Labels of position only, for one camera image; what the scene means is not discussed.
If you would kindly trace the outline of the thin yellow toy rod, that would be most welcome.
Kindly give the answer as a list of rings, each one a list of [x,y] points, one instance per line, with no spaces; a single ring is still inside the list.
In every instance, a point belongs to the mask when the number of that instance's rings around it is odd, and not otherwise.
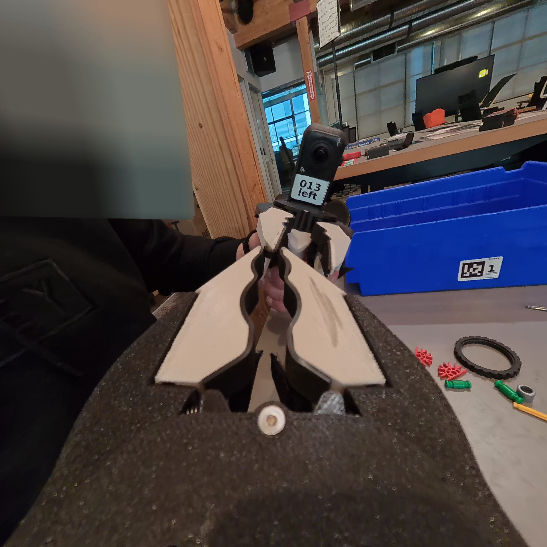
[[[516,410],[518,410],[519,412],[521,413],[524,413],[524,414],[527,414],[527,415],[530,415],[530,416],[533,416],[539,420],[542,420],[544,422],[547,421],[547,415],[540,412],[540,411],[537,411],[531,407],[527,407],[523,404],[520,404],[520,403],[517,403],[517,402],[513,402],[513,408],[515,408]]]

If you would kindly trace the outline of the long wooden workbench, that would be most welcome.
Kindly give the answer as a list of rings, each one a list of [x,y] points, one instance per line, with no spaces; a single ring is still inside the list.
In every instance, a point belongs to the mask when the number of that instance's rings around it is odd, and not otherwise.
[[[483,132],[473,130],[439,140],[427,140],[372,160],[360,157],[351,165],[339,167],[334,180],[340,181],[544,135],[546,135],[546,111],[524,113],[508,127]]]

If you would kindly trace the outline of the blue bin with printed tag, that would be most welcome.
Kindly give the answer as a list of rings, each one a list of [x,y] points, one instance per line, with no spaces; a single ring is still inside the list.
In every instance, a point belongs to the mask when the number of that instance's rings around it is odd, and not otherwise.
[[[453,175],[346,201],[363,296],[546,284],[546,163]]]

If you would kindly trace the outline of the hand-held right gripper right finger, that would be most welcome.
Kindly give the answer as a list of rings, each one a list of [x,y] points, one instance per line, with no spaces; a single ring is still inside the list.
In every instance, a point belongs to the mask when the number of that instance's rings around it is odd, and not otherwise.
[[[386,383],[346,302],[346,293],[286,248],[279,252],[291,316],[285,372],[293,388],[361,388]]]

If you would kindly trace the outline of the black toy tyre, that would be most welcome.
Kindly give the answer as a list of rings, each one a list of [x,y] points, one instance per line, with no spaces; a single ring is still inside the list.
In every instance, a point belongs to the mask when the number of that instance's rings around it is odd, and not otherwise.
[[[472,362],[463,353],[463,348],[468,345],[484,346],[495,350],[507,359],[509,364],[508,368],[504,370],[493,370]],[[512,379],[519,374],[522,367],[520,357],[510,347],[497,340],[482,336],[467,336],[458,339],[454,345],[454,356],[458,363],[464,368],[487,379]]]

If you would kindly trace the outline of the large wooden pillar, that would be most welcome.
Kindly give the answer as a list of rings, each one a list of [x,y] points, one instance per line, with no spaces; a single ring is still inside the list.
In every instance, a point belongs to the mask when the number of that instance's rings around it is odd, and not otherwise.
[[[242,238],[267,201],[218,1],[168,1],[192,185],[210,235]]]

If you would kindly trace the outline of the black blocky object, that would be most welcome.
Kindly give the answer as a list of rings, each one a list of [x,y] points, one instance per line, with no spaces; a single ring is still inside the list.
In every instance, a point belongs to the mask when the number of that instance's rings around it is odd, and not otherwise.
[[[496,111],[482,118],[482,124],[479,127],[479,131],[483,132],[509,127],[514,125],[518,118],[519,113],[516,108]]]

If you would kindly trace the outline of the white paper sign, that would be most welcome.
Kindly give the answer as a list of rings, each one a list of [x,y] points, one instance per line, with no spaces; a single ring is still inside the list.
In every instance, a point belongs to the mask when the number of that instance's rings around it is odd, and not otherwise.
[[[323,48],[340,36],[339,1],[317,1],[319,47]]]

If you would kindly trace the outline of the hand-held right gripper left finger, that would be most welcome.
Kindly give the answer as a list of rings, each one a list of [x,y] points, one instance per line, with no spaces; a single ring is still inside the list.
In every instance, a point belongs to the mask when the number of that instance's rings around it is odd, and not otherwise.
[[[254,324],[258,279],[264,270],[257,247],[197,291],[156,376],[155,383],[186,387],[245,387],[254,379]]]

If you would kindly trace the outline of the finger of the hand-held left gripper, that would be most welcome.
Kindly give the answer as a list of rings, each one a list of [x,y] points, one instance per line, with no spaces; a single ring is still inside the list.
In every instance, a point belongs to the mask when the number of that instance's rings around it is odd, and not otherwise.
[[[264,250],[277,252],[287,231],[287,223],[293,219],[292,213],[276,207],[260,213],[256,232]]]
[[[342,223],[317,224],[317,248],[324,277],[332,277],[343,264],[352,239],[352,230]]]

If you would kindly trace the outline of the person's dark clothed torso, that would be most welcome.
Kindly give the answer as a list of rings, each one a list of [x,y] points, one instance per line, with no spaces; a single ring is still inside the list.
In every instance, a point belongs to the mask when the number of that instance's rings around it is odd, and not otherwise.
[[[154,321],[112,221],[1,217],[1,543],[83,406]]]

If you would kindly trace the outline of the large black monitor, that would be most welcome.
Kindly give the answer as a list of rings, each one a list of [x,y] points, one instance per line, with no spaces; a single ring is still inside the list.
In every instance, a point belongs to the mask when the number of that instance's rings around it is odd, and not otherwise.
[[[481,118],[480,105],[489,93],[495,56],[434,73],[416,81],[414,126],[425,128],[426,114],[442,109],[445,115],[461,114],[463,121]]]

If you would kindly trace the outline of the person's left hand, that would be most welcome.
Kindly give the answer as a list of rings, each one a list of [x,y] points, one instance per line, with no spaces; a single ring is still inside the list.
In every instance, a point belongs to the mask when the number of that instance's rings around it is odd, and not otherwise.
[[[259,247],[259,236],[254,230],[244,238],[237,247],[236,260],[240,260],[250,250]],[[267,306],[280,313],[288,314],[288,311],[284,305],[284,281],[279,275],[278,265],[270,268],[268,273],[259,282],[265,293],[265,300]]]

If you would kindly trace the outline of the black wall speaker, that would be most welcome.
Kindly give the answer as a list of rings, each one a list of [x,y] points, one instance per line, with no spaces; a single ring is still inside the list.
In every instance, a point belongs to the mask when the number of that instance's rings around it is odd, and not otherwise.
[[[253,73],[262,78],[276,72],[274,49],[269,44],[258,43],[247,50]]]

